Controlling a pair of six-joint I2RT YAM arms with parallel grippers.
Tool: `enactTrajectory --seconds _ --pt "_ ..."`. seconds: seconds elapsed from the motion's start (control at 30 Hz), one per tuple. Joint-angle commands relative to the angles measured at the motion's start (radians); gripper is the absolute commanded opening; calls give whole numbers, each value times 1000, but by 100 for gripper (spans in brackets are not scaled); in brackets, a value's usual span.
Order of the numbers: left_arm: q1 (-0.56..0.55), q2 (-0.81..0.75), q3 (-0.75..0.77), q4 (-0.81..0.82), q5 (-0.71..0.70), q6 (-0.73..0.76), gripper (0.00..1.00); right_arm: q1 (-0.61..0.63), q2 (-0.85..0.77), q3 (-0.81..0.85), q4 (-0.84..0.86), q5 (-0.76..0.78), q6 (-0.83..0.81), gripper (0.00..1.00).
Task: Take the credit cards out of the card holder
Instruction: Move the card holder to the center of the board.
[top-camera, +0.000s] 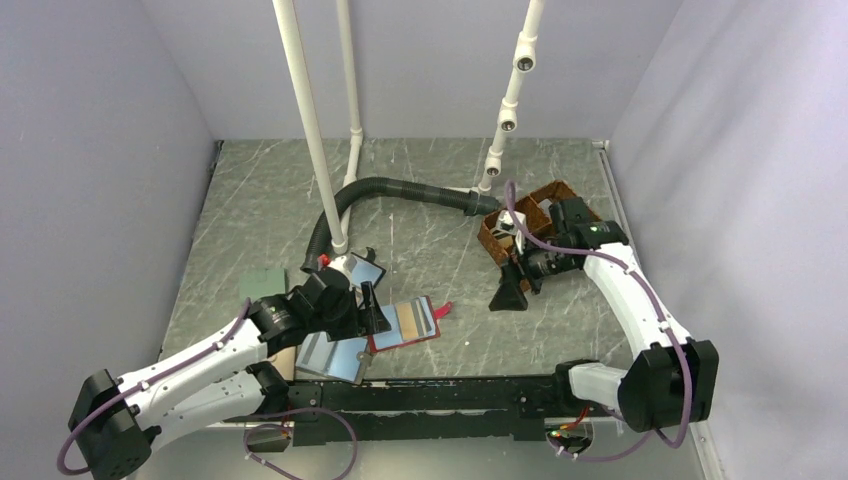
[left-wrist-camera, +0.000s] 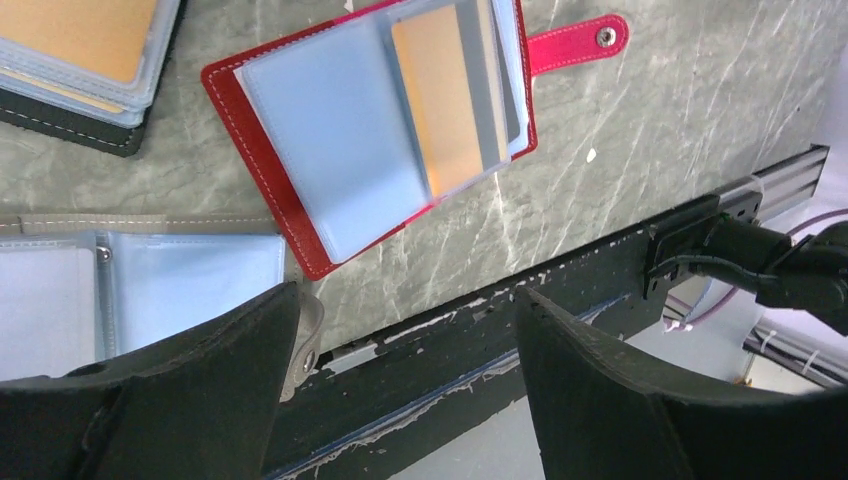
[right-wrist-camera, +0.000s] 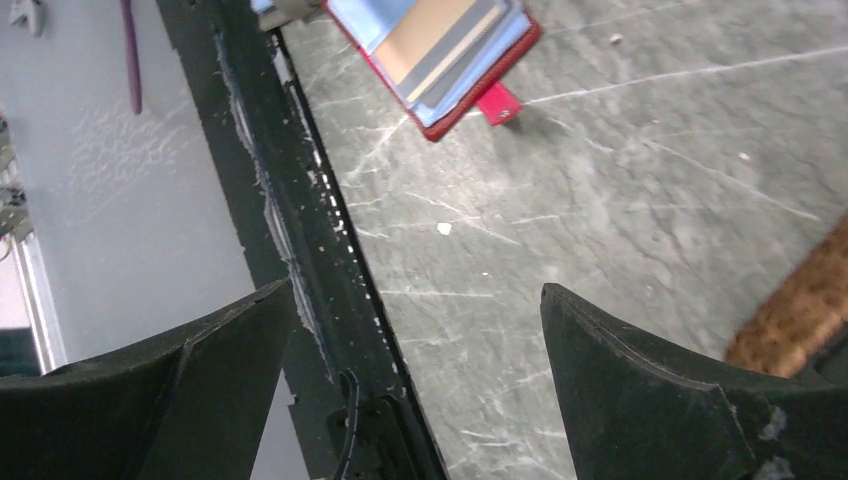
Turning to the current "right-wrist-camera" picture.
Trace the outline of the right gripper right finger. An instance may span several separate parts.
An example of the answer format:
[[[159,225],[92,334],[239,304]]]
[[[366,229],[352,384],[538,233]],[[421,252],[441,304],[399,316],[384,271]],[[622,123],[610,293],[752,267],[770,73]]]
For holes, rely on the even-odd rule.
[[[547,283],[541,322],[581,479],[843,479],[847,336],[792,378],[732,366]]]

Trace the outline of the red card holder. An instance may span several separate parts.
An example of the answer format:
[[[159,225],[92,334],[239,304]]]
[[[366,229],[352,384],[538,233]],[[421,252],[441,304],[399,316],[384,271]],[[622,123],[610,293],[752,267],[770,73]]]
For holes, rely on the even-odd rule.
[[[501,82],[542,30],[522,1],[325,1],[323,7],[431,142],[468,110],[522,104]]]

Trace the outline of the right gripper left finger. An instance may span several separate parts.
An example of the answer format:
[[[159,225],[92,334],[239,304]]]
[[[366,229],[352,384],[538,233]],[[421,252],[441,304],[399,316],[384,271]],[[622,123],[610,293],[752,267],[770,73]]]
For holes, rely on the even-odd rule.
[[[5,479],[247,479],[295,301],[287,280],[39,377],[1,381]]]

